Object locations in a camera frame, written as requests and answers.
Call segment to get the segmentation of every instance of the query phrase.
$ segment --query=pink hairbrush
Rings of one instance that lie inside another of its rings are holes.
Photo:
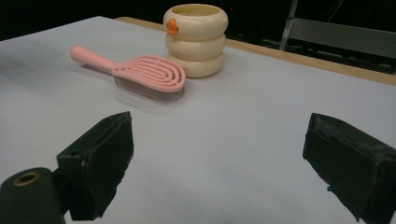
[[[176,101],[184,94],[186,74],[178,63],[168,59],[143,55],[127,63],[115,63],[81,45],[75,45],[70,56],[76,62],[112,75],[116,84],[124,89],[151,99]]]

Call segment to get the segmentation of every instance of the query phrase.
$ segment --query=cream-colored vase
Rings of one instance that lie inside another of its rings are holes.
[[[163,16],[168,34],[168,58],[179,63],[187,77],[208,77],[224,64],[227,14],[219,7],[186,4],[169,8]]]

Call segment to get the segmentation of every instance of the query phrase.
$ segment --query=hairbrush handle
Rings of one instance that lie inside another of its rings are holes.
[[[70,50],[71,58],[80,63],[85,63],[102,71],[111,74],[113,69],[121,66],[120,63],[115,63],[108,58],[94,52],[91,49],[87,49],[81,45],[75,45]]]

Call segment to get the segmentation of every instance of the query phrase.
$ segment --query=white tabletop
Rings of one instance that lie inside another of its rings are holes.
[[[116,62],[166,56],[164,38],[95,17],[0,42],[0,181],[55,170],[56,155],[100,119],[131,111],[134,157],[93,223],[356,223],[303,159],[309,117],[396,147],[394,86],[226,47],[218,73],[189,78],[185,95],[163,104],[69,55],[80,44]]]

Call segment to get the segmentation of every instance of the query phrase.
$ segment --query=hairbrush bristle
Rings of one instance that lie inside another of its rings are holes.
[[[148,98],[151,98],[156,101],[161,102],[174,102],[180,99],[184,94],[184,88],[180,91],[175,92],[164,92],[157,91],[140,83],[134,82],[132,80],[122,78],[122,77],[114,77],[117,86],[124,88],[127,91],[136,92],[140,95],[144,95]]]

